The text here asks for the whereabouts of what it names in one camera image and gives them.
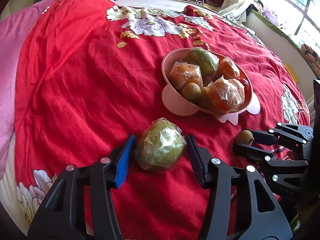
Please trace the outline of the green fruit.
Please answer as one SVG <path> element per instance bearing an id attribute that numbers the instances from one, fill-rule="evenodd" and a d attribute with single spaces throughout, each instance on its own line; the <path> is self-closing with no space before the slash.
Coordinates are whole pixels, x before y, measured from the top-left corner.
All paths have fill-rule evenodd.
<path id="1" fill-rule="evenodd" d="M 219 58 L 201 47 L 189 50 L 183 61 L 198 65 L 204 76 L 215 74 L 219 65 Z"/>
<path id="2" fill-rule="evenodd" d="M 165 118 L 155 120 L 141 135 L 136 159 L 144 170 L 172 167 L 186 147 L 182 130 Z"/>

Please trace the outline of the wrapped orange bowl front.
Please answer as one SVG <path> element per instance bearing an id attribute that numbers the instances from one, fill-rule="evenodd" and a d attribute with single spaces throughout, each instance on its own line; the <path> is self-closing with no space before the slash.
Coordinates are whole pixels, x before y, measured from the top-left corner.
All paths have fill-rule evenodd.
<path id="1" fill-rule="evenodd" d="M 207 96 L 213 109 L 221 114 L 237 112 L 245 103 L 245 86 L 238 79 L 223 76 L 207 86 Z"/>

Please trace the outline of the wrapped orange bowl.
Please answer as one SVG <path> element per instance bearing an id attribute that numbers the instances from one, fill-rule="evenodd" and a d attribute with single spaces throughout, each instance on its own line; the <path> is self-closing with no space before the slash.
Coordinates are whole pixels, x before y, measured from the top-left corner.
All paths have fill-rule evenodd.
<path id="1" fill-rule="evenodd" d="M 195 83 L 200 87 L 203 86 L 200 67 L 187 62 L 175 62 L 168 79 L 177 90 L 182 90 L 188 83 Z"/>
<path id="2" fill-rule="evenodd" d="M 245 103 L 245 86 L 238 79 L 223 76 L 207 86 L 207 96 L 213 109 L 221 114 L 237 112 Z"/>

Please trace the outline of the yellow paper on floor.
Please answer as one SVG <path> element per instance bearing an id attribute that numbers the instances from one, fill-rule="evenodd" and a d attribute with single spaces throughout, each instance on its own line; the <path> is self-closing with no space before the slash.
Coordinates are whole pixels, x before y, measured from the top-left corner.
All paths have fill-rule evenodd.
<path id="1" fill-rule="evenodd" d="M 289 74 L 291 75 L 291 77 L 294 79 L 295 83 L 299 83 L 299 78 L 296 76 L 296 74 L 292 71 L 292 69 L 289 67 L 288 64 L 284 64 L 285 68 L 287 69 L 287 71 L 289 72 Z"/>

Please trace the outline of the wrapped green fruit in bowl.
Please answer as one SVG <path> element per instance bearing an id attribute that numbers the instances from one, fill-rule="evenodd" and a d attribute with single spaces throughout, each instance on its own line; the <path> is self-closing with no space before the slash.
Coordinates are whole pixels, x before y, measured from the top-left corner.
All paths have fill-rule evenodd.
<path id="1" fill-rule="evenodd" d="M 219 58 L 201 47 L 189 50 L 183 61 L 198 65 L 204 76 L 215 74 L 219 65 Z"/>

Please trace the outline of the pink footed fruit bowl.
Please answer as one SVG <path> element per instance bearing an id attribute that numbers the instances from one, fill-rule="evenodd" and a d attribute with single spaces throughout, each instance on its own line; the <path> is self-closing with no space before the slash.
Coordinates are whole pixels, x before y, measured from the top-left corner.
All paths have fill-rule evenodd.
<path id="1" fill-rule="evenodd" d="M 181 94 L 172 86 L 169 81 L 169 74 L 174 66 L 174 63 L 183 59 L 190 48 L 175 49 L 168 53 L 162 60 L 161 70 L 167 85 L 162 90 L 163 105 L 173 114 L 179 116 L 194 115 L 199 111 L 213 115 L 219 122 L 230 122 L 234 126 L 238 124 L 239 115 L 245 111 L 252 115 L 257 115 L 260 112 L 261 106 L 258 97 L 253 92 L 252 85 L 249 84 L 249 92 L 246 94 L 245 102 L 238 111 L 230 112 L 228 114 L 219 114 L 207 109 L 201 108 L 198 105 L 185 99 Z"/>

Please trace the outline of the wrapped orange bowl left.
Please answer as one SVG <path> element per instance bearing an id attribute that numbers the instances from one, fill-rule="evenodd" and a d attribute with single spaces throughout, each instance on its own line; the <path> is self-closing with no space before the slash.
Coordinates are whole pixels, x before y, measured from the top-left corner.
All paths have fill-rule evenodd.
<path id="1" fill-rule="evenodd" d="M 187 62 L 175 62 L 168 79 L 177 90 L 182 90 L 188 83 L 195 83 L 200 87 L 203 86 L 200 67 Z"/>

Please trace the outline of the beige bed sheet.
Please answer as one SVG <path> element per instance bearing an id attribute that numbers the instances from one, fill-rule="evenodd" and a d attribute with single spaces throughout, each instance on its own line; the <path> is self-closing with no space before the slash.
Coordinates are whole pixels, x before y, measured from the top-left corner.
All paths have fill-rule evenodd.
<path id="1" fill-rule="evenodd" d="M 247 28 L 242 23 L 231 18 L 231 16 L 221 16 L 214 10 L 209 9 L 204 5 L 192 2 L 190 0 L 116 0 L 115 3 L 118 6 L 163 9 L 163 10 L 172 10 L 176 12 L 182 12 L 186 6 L 191 5 L 202 12 L 217 16 L 218 18 L 220 18 L 221 20 L 223 20 L 224 22 L 230 25 L 253 32 L 251 29 Z"/>

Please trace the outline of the window frame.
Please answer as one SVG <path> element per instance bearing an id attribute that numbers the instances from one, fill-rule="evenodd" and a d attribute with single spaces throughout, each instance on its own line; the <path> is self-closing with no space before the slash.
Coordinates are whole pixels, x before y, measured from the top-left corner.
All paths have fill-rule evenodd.
<path id="1" fill-rule="evenodd" d="M 278 27 L 289 36 L 319 38 L 319 2 L 313 0 L 265 0 L 275 13 Z"/>

